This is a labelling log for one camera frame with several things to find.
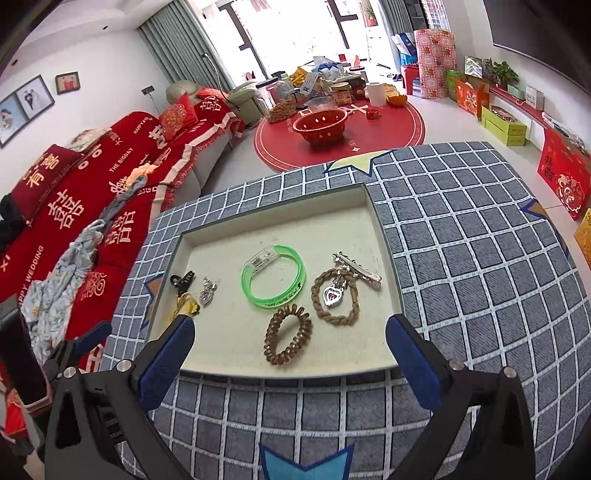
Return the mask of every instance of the green bracelet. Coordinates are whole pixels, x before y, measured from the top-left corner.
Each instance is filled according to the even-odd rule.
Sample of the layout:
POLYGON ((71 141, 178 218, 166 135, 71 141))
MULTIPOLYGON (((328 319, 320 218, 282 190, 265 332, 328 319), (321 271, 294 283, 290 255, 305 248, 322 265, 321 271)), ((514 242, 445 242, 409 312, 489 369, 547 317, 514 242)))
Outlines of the green bracelet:
POLYGON ((264 248, 254 257, 252 257, 242 269, 242 291, 246 298, 258 307, 265 309, 273 309, 281 305, 289 303, 304 286, 306 279, 306 270, 304 269, 304 262, 295 250, 283 245, 273 245, 264 248), (270 299, 258 299, 251 293, 251 282, 254 276, 264 268, 268 267, 279 257, 291 258, 297 264, 297 275, 290 287, 283 293, 270 299))

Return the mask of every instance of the brown hair tie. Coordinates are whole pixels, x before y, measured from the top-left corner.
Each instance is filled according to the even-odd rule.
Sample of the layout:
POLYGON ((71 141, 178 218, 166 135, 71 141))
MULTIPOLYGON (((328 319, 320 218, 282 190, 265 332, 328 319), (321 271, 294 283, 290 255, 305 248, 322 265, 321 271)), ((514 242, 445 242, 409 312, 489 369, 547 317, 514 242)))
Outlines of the brown hair tie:
POLYGON ((358 292, 357 292, 357 285, 355 285, 355 279, 353 278, 353 274, 347 270, 341 270, 338 268, 331 268, 327 270, 323 274, 321 274, 316 280, 314 280, 314 285, 311 288, 312 292, 312 303, 314 304, 314 310, 323 320, 326 320, 333 325, 351 325, 359 316, 359 302, 358 302, 358 292), (320 304, 320 287, 322 284, 331 279, 341 275, 349 289, 351 290, 351 300, 353 301, 353 307, 348 315, 339 315, 338 317, 332 316, 329 312, 325 311, 320 304))
POLYGON ((298 309, 294 303, 291 307, 289 305, 277 310, 267 327, 265 334, 265 349, 264 353, 267 361, 271 365, 283 365, 294 358, 296 353, 306 344, 310 335, 312 334, 312 321, 309 319, 310 314, 304 313, 304 307, 298 309), (300 320, 300 328, 293 337, 289 346, 281 353, 277 353, 277 333, 283 320, 289 315, 295 315, 300 320))

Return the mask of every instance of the yellow string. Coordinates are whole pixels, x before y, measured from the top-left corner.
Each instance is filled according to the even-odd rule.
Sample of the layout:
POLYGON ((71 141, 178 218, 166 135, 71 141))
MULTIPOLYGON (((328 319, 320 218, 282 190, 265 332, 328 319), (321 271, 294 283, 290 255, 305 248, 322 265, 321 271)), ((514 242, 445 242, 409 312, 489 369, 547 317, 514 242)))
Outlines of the yellow string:
POLYGON ((177 298, 177 306, 168 317, 166 325, 170 325, 177 315, 188 315, 195 317, 199 313, 199 304, 190 293, 183 293, 177 298))

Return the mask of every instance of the floral cloth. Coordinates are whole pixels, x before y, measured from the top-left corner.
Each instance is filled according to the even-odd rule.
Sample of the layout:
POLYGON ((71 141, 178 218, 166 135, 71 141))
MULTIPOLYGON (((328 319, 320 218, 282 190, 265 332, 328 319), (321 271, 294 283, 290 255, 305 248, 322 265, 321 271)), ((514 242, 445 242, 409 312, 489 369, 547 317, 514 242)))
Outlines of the floral cloth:
POLYGON ((457 70, 456 43, 447 30, 426 28, 415 30, 418 71, 421 77, 421 97, 445 98, 447 70, 457 70))

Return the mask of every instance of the black hair clip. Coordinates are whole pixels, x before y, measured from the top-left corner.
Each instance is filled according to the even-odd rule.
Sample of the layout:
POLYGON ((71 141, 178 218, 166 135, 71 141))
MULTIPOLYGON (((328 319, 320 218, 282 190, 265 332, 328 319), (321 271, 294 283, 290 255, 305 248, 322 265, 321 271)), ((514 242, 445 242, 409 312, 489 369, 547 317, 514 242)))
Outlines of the black hair clip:
POLYGON ((189 272, 183 277, 179 277, 178 275, 171 275, 170 276, 170 283, 178 290, 178 296, 180 297, 184 293, 187 293, 191 283, 195 279, 195 272, 193 270, 189 270, 189 272))

